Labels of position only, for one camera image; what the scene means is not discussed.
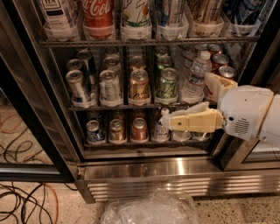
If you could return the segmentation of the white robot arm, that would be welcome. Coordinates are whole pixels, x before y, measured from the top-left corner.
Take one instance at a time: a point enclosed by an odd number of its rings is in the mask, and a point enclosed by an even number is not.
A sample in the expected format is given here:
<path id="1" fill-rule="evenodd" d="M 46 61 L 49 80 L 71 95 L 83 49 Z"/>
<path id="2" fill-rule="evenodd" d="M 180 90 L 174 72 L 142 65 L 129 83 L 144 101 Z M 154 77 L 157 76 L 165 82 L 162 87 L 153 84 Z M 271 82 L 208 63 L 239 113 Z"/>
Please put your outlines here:
<path id="1" fill-rule="evenodd" d="M 280 147 L 280 94 L 268 88 L 240 86 L 214 73 L 205 75 L 205 83 L 217 108 L 202 102 L 163 115 L 161 124 L 168 130 L 190 132 L 213 133 L 222 129 L 233 137 Z"/>

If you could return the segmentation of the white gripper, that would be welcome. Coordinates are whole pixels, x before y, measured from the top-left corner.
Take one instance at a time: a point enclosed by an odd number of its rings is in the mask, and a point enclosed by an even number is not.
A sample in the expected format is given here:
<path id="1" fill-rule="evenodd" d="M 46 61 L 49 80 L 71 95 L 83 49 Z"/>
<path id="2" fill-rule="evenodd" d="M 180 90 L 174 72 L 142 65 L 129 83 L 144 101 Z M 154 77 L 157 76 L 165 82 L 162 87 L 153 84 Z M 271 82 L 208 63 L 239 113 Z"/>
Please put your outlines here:
<path id="1" fill-rule="evenodd" d="M 205 74 L 205 84 L 209 99 L 218 102 L 218 109 L 209 108 L 208 101 L 201 102 L 163 115 L 161 124 L 168 130 L 190 132 L 215 132 L 223 125 L 227 134 L 246 141 L 257 137 L 275 141 L 275 95 L 270 89 L 237 87 L 234 80 L 214 73 Z"/>

